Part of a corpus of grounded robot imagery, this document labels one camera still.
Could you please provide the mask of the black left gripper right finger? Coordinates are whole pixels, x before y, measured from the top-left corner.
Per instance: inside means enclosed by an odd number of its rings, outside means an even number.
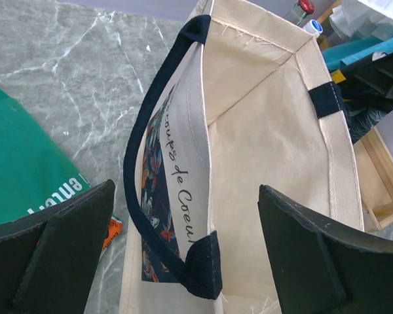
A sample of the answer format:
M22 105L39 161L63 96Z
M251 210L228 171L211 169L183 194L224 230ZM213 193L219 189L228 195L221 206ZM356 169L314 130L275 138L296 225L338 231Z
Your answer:
M393 313L393 241L267 185L259 188L258 209L283 313Z

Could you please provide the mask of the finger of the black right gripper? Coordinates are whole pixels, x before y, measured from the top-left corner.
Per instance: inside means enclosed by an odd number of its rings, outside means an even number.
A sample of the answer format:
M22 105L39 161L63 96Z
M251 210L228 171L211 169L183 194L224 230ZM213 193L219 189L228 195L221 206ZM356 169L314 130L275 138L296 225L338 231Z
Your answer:
M343 99L381 96L393 100L393 53L374 52L339 70Z

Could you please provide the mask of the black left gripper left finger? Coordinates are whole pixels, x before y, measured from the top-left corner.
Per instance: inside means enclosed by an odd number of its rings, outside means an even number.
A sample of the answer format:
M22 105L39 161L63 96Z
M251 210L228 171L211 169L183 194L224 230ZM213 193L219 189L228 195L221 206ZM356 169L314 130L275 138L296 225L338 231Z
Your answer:
M83 313L113 212L108 180L0 225L0 313Z

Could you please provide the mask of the clear water bottle blue cap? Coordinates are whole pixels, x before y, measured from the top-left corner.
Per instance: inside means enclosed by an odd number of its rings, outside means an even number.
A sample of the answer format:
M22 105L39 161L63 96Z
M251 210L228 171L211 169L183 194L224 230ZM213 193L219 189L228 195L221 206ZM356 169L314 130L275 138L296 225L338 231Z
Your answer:
M321 36L322 32L323 32L323 27L321 25L320 22L318 22L317 20L311 19L309 20L304 26L303 29L314 35L316 38L318 38L319 36Z

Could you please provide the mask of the dark cola glass bottle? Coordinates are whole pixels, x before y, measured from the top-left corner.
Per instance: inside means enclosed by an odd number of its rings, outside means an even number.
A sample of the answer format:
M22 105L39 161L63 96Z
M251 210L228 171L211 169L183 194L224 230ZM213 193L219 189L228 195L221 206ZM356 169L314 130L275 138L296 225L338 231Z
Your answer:
M315 6L311 0L298 0L292 9L285 15L284 19L294 25L300 26L311 14Z

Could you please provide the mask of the beige canvas tote bag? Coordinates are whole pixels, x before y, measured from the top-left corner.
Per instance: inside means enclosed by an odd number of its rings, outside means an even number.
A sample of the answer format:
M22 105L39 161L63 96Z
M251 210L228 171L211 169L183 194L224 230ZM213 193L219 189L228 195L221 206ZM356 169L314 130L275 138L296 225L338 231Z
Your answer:
M199 1L123 165L121 313L281 313L259 187L364 229L356 161L316 39L248 1Z

